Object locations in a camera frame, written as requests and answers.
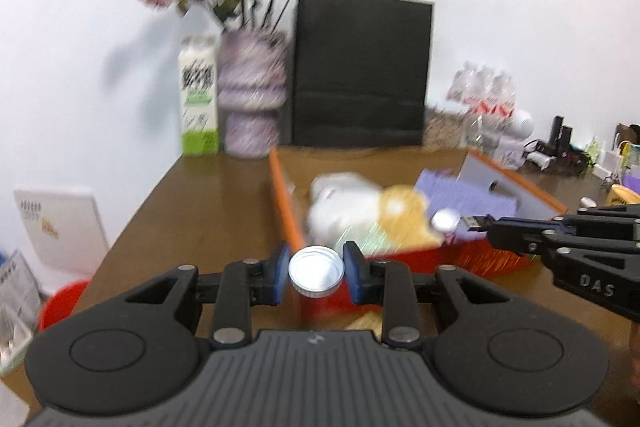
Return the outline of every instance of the orange box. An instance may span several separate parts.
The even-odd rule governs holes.
[[[514,197],[516,217],[550,219],[567,208],[514,171],[502,169],[472,150],[427,151],[420,147],[367,150],[323,150],[280,147],[271,151],[271,178],[284,239],[293,252],[309,246],[306,213],[311,204],[310,185],[318,174],[353,171],[382,187],[414,185],[423,169],[445,171],[465,182]],[[495,250],[485,239],[433,250],[401,251],[388,256],[408,264],[412,271],[433,273],[440,264],[454,264],[482,277],[504,275],[530,263],[526,257]],[[350,311],[344,285],[324,299],[302,299],[303,316]]]

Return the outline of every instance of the bottle cap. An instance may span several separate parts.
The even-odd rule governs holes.
[[[306,297],[319,299],[340,287],[344,263],[340,254],[327,247],[306,247],[289,261],[293,288]]]
[[[585,196],[580,200],[580,206],[583,206],[584,208],[594,208],[595,206],[598,206],[598,204],[591,198]]]
[[[431,226],[433,230],[446,235],[456,231],[460,219],[462,219],[462,216],[455,208],[443,208],[433,214]]]

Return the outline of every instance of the plastic bottle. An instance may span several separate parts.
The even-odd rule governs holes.
[[[473,114],[490,114],[491,110],[486,104],[487,90],[492,89],[495,77],[495,70],[489,66],[483,66],[475,75],[475,82],[470,91],[472,96],[469,97],[471,112]]]
[[[469,61],[465,62],[465,66],[462,70],[458,71],[453,77],[453,83],[449,87],[447,93],[447,100],[454,100],[455,102],[462,102],[466,86],[470,83],[471,76],[476,72],[477,66]]]
[[[465,94],[462,99],[462,103],[468,105],[471,108],[471,112],[475,112],[478,108],[478,104],[484,97],[484,77],[482,71],[465,71],[461,78],[465,79]]]
[[[502,85],[502,92],[496,114],[502,119],[511,118],[516,106],[516,84],[513,77],[506,71],[500,74],[500,84]]]
[[[465,145],[491,157],[500,143],[500,136],[492,132],[494,126],[487,122],[491,115],[469,113],[463,123]]]
[[[496,114],[502,97],[502,77],[490,78],[484,84],[484,107],[486,114]]]

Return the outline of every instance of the red bucket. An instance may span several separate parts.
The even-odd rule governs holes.
[[[44,330],[62,319],[66,319],[74,310],[82,292],[89,281],[78,281],[60,289],[42,308],[40,330]]]

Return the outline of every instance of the vase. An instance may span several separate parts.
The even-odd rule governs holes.
[[[225,151],[263,158],[278,145],[278,110],[286,101],[283,33],[224,32],[218,48],[218,107],[227,111]]]

